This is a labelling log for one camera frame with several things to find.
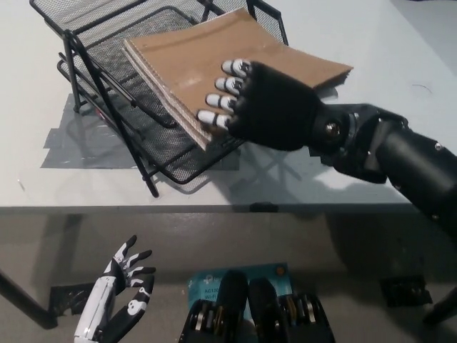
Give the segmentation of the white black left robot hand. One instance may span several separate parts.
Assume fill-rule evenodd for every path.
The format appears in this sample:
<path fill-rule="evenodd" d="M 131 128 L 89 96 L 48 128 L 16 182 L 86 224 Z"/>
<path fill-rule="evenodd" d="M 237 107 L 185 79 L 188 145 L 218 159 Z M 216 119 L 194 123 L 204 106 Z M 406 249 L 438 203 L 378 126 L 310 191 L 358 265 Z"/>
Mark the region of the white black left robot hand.
<path fill-rule="evenodd" d="M 156 269 L 134 265 L 151 256 L 146 250 L 129 256 L 137 236 L 124 242 L 96 280 L 74 332 L 75 342 L 120 342 L 146 312 L 153 293 Z M 116 297 L 127 288 L 137 289 L 128 304 L 112 314 Z"/>

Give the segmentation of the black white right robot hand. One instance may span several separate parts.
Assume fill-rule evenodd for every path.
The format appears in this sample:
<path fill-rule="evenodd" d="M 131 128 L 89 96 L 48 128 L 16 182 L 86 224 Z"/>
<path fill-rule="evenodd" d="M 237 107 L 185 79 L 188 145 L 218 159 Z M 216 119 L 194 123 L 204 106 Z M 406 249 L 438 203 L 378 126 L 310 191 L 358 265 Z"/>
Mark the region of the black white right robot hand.
<path fill-rule="evenodd" d="M 309 146 L 334 153 L 348 138 L 348 114 L 324 104 L 317 93 L 257 61 L 234 59 L 221 65 L 216 94 L 206 95 L 208 109 L 196 118 L 232 137 L 281 151 Z"/>

